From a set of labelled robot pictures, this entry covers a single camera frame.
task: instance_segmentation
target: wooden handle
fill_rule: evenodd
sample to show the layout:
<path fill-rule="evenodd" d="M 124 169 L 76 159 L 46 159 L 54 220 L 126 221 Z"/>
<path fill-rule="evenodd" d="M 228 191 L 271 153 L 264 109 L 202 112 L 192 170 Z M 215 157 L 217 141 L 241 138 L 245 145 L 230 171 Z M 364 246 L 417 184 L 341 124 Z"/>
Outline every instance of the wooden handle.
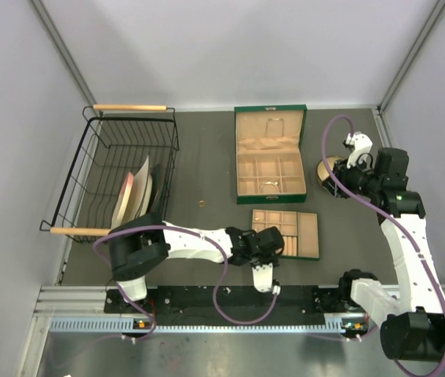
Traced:
<path fill-rule="evenodd" d="M 98 228 L 62 228 L 54 226 L 49 231 L 53 234 L 64 234 L 65 236 L 105 237 L 111 230 Z"/>
<path fill-rule="evenodd" d="M 93 109 L 99 112 L 120 110 L 123 112 L 165 112 L 165 104 L 94 104 Z"/>

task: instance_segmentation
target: dish rack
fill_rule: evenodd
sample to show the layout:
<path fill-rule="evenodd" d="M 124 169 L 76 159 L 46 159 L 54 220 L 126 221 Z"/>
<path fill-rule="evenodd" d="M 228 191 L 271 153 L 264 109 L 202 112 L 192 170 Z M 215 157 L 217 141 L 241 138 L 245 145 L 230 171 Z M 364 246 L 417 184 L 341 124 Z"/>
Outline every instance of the dish rack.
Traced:
<path fill-rule="evenodd" d="M 88 118 L 86 113 L 91 108 L 97 115 Z M 103 113 L 106 111 L 134 113 L 109 115 Z M 137 116 L 136 112 L 147 112 L 147 117 Z M 111 228 L 124 177 L 130 171 L 136 174 L 147 156 L 150 167 L 160 164 L 164 173 L 158 205 L 164 218 L 179 150 L 175 109 L 162 105 L 96 104 L 84 107 L 82 115 L 86 128 L 53 218 L 43 220 L 39 229 L 64 234 L 79 243 L 105 236 Z"/>

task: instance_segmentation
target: gray floor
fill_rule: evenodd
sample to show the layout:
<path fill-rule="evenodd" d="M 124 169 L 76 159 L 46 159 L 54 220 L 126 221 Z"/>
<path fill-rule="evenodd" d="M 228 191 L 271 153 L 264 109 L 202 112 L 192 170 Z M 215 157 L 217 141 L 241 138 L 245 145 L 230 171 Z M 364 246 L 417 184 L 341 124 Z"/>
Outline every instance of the gray floor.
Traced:
<path fill-rule="evenodd" d="M 177 115 L 181 150 L 173 176 L 172 197 L 166 220 L 176 225 L 202 229 L 235 226 L 249 229 L 253 208 L 297 210 L 318 214 L 320 260 L 283 259 L 275 270 L 281 284 L 335 284 L 342 273 L 361 269 L 374 273 L 383 284 L 395 284 L 396 275 L 376 215 L 352 200 L 334 199 L 316 180 L 321 159 L 323 128 L 337 114 L 350 115 L 356 129 L 374 143 L 381 142 L 369 109 L 313 110 L 308 112 L 302 158 L 308 199 L 306 203 L 236 205 L 235 126 L 232 112 L 185 112 Z M 347 156 L 341 141 L 347 124 L 332 129 L 328 152 Z M 199 207 L 199 201 L 206 205 Z M 148 284 L 213 285 L 221 267 L 204 261 L 164 261 L 148 274 Z M 64 274 L 64 285 L 104 285 L 110 279 L 108 267 L 88 244 L 74 244 Z M 250 267 L 231 267 L 225 284 L 252 284 Z"/>
<path fill-rule="evenodd" d="M 377 332 L 362 343 L 328 342 L 307 335 L 161 334 L 135 346 L 107 339 L 73 358 L 101 336 L 50 334 L 38 377 L 404 376 L 382 354 Z M 404 365 L 418 375 L 435 367 Z M 440 376 L 445 377 L 445 370 Z"/>

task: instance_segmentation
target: black wire rack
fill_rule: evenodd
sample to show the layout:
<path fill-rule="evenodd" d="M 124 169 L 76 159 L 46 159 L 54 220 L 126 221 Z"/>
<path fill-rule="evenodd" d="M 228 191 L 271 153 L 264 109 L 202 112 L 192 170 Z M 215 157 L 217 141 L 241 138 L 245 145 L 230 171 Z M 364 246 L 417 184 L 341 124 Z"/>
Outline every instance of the black wire rack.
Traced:
<path fill-rule="evenodd" d="M 39 229 L 54 227 L 109 229 L 119 190 L 125 176 L 136 174 L 149 156 L 150 168 L 158 165 L 164 174 L 158 212 L 166 216 L 170 186 L 179 150 L 175 109 L 139 117 L 137 114 L 104 115 L 87 118 L 71 168 L 51 221 Z M 69 236 L 79 243 L 95 236 Z"/>

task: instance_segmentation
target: ring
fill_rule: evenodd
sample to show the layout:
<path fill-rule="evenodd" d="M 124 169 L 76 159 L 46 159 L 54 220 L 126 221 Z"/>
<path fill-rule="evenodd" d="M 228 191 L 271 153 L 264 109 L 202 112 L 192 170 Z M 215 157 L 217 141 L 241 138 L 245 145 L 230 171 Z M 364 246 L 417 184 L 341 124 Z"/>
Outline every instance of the ring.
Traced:
<path fill-rule="evenodd" d="M 261 190 L 262 190 L 262 189 L 264 188 L 264 186 L 266 186 L 266 185 L 273 185 L 273 186 L 276 187 L 276 189 L 278 190 L 278 192 L 281 192 L 280 189 L 279 189 L 279 186 L 278 186 L 278 182 L 271 182 L 271 181 L 263 183 L 263 184 L 261 185 L 261 187 L 259 187 L 259 192 L 261 192 Z"/>

